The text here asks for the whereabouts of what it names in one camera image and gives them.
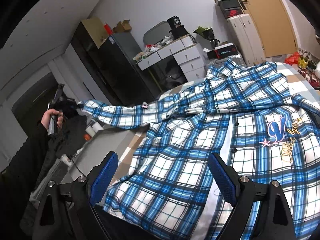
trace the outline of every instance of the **plaid shirt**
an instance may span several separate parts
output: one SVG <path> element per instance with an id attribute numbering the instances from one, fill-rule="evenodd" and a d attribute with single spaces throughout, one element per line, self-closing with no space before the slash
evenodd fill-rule
<path id="1" fill-rule="evenodd" d="M 112 126 L 150 125 L 128 175 L 109 187 L 106 212 L 161 239 L 215 239 L 232 210 L 208 169 L 209 154 L 217 152 L 239 175 L 281 183 L 299 239 L 317 227 L 319 105 L 293 94 L 275 63 L 245 71 L 230 60 L 209 67 L 202 83 L 147 109 L 83 103 L 84 111 Z M 287 129 L 296 122 L 300 134 L 292 135 Z M 292 162 L 281 157 L 290 138 Z M 258 209 L 256 202 L 242 239 L 249 238 Z"/>

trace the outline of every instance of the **bolt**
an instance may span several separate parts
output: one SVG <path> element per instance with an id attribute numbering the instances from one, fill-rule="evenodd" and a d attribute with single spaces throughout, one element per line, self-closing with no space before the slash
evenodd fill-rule
<path id="1" fill-rule="evenodd" d="M 85 180 L 86 180 L 86 177 L 85 177 L 85 176 L 80 176 L 80 177 L 78 178 L 78 182 L 80 182 L 80 183 L 85 182 Z"/>
<path id="2" fill-rule="evenodd" d="M 280 183 L 276 180 L 273 180 L 272 181 L 272 185 L 275 186 L 275 187 L 278 187 L 280 185 Z"/>
<path id="3" fill-rule="evenodd" d="M 241 180 L 242 182 L 248 182 L 248 181 L 249 181 L 249 178 L 246 177 L 246 176 L 241 176 L 241 177 L 240 177 L 240 180 Z"/>
<path id="4" fill-rule="evenodd" d="M 51 180 L 51 181 L 48 182 L 47 185 L 48 185 L 48 187 L 53 187 L 54 184 L 55 184 L 55 182 L 53 180 Z"/>

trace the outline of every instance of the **pink star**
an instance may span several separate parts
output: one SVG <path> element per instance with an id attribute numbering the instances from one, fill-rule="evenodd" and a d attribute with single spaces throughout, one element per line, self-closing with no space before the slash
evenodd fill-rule
<path id="1" fill-rule="evenodd" d="M 271 142 L 271 141 L 267 141 L 266 138 L 265 138 L 263 142 L 259 142 L 259 143 L 263 144 L 263 147 L 265 147 L 265 146 L 269 146 L 270 147 L 269 142 Z"/>

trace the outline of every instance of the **drawer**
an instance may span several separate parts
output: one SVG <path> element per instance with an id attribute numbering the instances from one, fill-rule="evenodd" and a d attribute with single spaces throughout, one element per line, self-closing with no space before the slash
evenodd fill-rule
<path id="1" fill-rule="evenodd" d="M 205 70 L 202 67 L 202 68 L 198 68 L 196 70 L 190 71 L 188 73 L 185 73 L 184 75 L 186 76 L 188 82 L 190 82 L 200 78 L 205 78 Z"/>
<path id="2" fill-rule="evenodd" d="M 176 59 L 177 63 L 181 65 L 182 63 L 185 63 L 189 60 L 192 60 L 197 57 L 201 57 L 202 53 L 199 50 L 201 50 L 201 46 L 198 43 L 197 45 L 189 49 L 185 49 L 184 51 L 175 54 L 174 58 Z"/>
<path id="3" fill-rule="evenodd" d="M 158 50 L 158 54 L 161 59 L 169 57 L 170 55 L 177 53 L 184 49 L 184 45 L 181 40 L 174 41 L 169 45 L 165 46 L 163 49 Z"/>
<path id="4" fill-rule="evenodd" d="M 195 44 L 195 42 L 193 42 L 194 37 L 191 37 L 191 36 L 185 37 L 185 38 L 181 39 L 181 41 L 186 48 Z"/>
<path id="5" fill-rule="evenodd" d="M 153 53 L 150 56 L 146 57 L 145 59 L 141 60 L 138 63 L 138 66 L 141 70 L 144 70 L 150 66 L 152 66 L 153 64 L 159 62 L 161 60 L 161 58 L 159 57 L 158 53 Z"/>
<path id="6" fill-rule="evenodd" d="M 201 57 L 197 57 L 195 59 L 189 60 L 185 63 L 182 63 L 180 65 L 180 68 L 184 73 L 187 73 L 189 71 L 193 71 L 195 69 L 201 68 L 204 66 L 204 61 Z"/>

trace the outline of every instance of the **human hand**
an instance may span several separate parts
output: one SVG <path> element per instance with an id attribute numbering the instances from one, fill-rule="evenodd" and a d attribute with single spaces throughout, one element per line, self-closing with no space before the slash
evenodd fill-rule
<path id="1" fill-rule="evenodd" d="M 42 117 L 41 123 L 46 128 L 47 130 L 49 129 L 49 124 L 50 124 L 50 118 L 52 115 L 58 115 L 58 127 L 62 127 L 62 122 L 63 122 L 63 113 L 60 113 L 59 111 L 55 109 L 49 109 L 48 111 L 44 112 L 44 115 Z"/>

